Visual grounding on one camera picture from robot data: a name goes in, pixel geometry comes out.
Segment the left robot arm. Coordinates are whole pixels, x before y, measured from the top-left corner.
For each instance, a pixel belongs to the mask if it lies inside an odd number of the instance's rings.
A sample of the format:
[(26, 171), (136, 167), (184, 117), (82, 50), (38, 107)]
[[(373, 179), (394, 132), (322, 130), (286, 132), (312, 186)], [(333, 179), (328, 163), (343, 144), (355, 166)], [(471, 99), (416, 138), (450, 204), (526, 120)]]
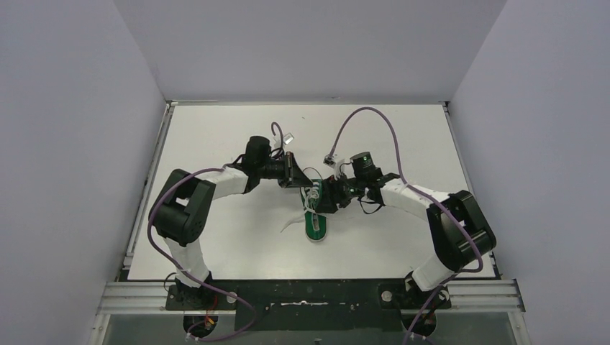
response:
[(282, 188), (313, 185), (291, 152), (278, 158), (271, 152), (269, 139), (252, 136), (245, 152), (221, 168), (193, 173), (175, 169), (149, 212), (148, 241), (175, 267), (176, 288), (195, 308), (207, 307), (213, 298), (211, 272), (199, 242), (212, 202), (249, 193), (261, 180), (275, 180)]

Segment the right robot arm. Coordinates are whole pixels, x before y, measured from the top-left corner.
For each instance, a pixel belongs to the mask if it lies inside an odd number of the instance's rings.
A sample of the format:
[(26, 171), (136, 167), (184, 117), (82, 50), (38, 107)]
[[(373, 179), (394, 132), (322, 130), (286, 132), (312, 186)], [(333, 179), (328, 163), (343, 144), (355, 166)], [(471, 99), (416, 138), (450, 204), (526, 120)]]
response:
[(496, 236), (469, 191), (446, 193), (405, 183), (397, 173), (384, 174), (369, 152), (350, 158), (351, 178), (344, 172), (344, 160), (327, 156), (324, 164), (334, 173), (322, 180), (315, 212), (336, 213), (356, 200), (377, 208), (397, 208), (427, 222), (434, 252), (405, 277), (404, 296), (412, 306), (425, 305), (437, 286), (467, 272), (470, 263), (477, 263), (475, 271), (480, 272), (482, 256), (496, 247)]

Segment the green canvas sneaker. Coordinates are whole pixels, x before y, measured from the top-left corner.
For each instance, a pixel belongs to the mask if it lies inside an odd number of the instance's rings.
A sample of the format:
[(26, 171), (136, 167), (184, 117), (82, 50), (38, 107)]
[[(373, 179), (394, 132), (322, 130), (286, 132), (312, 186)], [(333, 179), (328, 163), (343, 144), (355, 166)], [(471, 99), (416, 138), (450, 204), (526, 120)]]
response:
[(313, 185), (302, 188), (300, 194), (306, 236), (310, 241), (320, 242), (327, 235), (327, 218), (315, 211), (322, 197), (322, 181), (314, 180)]

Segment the white shoelace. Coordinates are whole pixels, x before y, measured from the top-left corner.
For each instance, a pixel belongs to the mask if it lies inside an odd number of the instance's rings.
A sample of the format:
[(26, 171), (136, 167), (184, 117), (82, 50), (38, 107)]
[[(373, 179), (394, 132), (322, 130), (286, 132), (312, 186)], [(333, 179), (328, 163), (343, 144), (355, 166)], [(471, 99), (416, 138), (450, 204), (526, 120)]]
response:
[(319, 240), (325, 236), (325, 234), (322, 233), (320, 216), (314, 211), (315, 202), (319, 197), (319, 187), (320, 182), (314, 182), (312, 187), (300, 188), (299, 192), (304, 209), (303, 215), (295, 216), (287, 221), (280, 230), (281, 233), (292, 224), (300, 222), (307, 224), (307, 221), (309, 221), (311, 230), (308, 231), (308, 227), (306, 227), (306, 235), (310, 239)]

